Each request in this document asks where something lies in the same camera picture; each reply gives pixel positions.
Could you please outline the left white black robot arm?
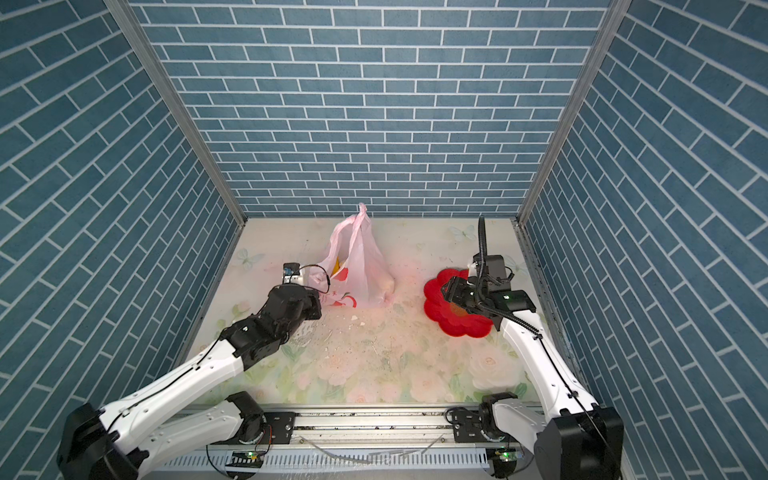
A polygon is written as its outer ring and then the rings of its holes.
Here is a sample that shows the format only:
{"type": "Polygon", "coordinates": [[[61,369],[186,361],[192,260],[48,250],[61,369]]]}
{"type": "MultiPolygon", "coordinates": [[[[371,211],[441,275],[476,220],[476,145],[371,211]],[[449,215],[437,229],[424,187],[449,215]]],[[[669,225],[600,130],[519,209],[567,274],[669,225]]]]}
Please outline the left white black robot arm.
{"type": "Polygon", "coordinates": [[[269,431],[245,392],[178,418],[207,391],[275,354],[307,320],[322,316],[320,293],[294,283],[273,287],[255,314],[225,328],[204,351],[138,391],[99,408],[86,403],[66,418],[56,462],[66,479],[140,479],[209,444],[249,444],[269,431]]]}

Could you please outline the red flower-shaped plate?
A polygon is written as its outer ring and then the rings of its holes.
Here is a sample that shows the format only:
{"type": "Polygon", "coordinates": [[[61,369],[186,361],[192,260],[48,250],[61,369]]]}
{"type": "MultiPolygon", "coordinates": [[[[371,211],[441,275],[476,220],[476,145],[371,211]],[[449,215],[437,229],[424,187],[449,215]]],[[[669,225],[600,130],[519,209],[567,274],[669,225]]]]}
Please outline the red flower-shaped plate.
{"type": "Polygon", "coordinates": [[[424,313],[436,322],[440,329],[451,337],[469,336],[484,338],[491,333],[491,319],[468,313],[462,307],[448,302],[443,298],[441,289],[452,278],[468,278],[467,270],[444,269],[435,278],[430,279],[424,286],[424,313]]]}

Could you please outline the pink plastic bag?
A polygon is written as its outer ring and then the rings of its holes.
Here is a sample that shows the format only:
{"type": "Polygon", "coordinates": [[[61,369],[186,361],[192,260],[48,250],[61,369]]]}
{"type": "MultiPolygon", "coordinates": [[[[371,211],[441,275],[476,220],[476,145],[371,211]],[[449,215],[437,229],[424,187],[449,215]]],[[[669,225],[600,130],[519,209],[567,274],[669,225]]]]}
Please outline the pink plastic bag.
{"type": "Polygon", "coordinates": [[[323,305],[357,309],[387,304],[395,279],[376,244],[364,204],[335,226],[325,258],[304,266],[301,276],[306,285],[320,291],[323,305]]]}

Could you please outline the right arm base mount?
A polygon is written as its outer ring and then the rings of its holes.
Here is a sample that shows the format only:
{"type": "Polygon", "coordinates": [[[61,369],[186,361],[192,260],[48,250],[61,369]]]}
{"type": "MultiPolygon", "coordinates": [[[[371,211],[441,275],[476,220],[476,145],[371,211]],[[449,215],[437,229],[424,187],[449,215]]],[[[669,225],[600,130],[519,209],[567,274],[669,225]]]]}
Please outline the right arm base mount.
{"type": "Polygon", "coordinates": [[[455,443],[513,443],[517,439],[492,427],[479,411],[465,407],[449,408],[444,419],[450,425],[455,443]]]}

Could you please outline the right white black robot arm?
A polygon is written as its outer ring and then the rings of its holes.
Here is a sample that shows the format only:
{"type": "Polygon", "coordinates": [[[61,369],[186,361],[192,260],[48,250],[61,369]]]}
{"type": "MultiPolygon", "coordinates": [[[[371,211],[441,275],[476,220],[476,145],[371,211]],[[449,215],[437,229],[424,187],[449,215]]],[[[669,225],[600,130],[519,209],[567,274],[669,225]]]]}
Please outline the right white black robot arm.
{"type": "Polygon", "coordinates": [[[494,321],[525,365],[540,414],[512,397],[483,402],[488,433],[506,434],[533,455],[544,479],[620,479],[623,421],[603,407],[571,372],[546,335],[536,307],[522,290],[485,288],[477,277],[454,277],[441,288],[446,301],[494,321]]]}

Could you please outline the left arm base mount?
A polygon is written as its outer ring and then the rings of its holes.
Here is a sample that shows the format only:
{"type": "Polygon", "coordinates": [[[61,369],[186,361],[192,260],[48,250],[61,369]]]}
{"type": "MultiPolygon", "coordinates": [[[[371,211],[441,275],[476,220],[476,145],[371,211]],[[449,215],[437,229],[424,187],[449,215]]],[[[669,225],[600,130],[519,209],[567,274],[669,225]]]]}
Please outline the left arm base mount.
{"type": "Polygon", "coordinates": [[[237,433],[234,437],[215,442],[215,445],[257,445],[266,448],[268,445],[288,445],[291,443],[297,413],[293,411],[267,411],[261,416],[255,427],[249,426],[246,431],[254,436],[242,440],[237,433]]]}

